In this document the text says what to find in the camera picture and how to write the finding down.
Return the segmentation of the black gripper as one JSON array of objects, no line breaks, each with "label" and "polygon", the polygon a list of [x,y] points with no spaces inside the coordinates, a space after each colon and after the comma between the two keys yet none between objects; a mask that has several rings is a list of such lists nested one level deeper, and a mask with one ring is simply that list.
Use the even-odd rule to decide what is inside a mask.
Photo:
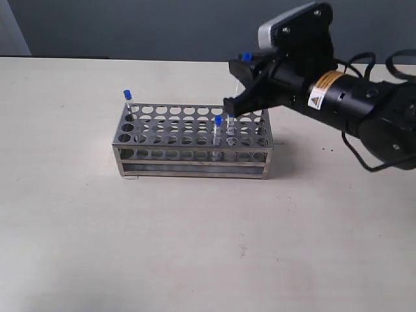
[{"label": "black gripper", "polygon": [[238,81],[241,80],[245,89],[235,97],[224,98],[225,113],[238,117],[248,112],[278,107],[280,96],[275,90],[275,83],[297,96],[305,96],[307,106],[319,111],[325,91],[323,87],[313,87],[312,84],[326,72],[335,69],[330,25],[322,45],[318,47],[291,51],[267,50],[276,54],[252,53],[251,62],[239,61],[241,53],[237,58],[229,60],[230,74]]}]

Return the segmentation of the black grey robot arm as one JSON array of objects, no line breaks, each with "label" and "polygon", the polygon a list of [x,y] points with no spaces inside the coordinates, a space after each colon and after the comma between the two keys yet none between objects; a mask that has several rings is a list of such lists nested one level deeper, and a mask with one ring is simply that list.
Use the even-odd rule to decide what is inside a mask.
[{"label": "black grey robot arm", "polygon": [[235,116],[284,106],[353,136],[380,161],[379,172],[415,168],[415,76],[399,71],[394,58],[385,67],[398,83],[373,82],[372,52],[364,72],[334,55],[329,3],[312,1],[276,16],[257,32],[258,53],[241,53],[228,63],[244,91],[224,99]]}]

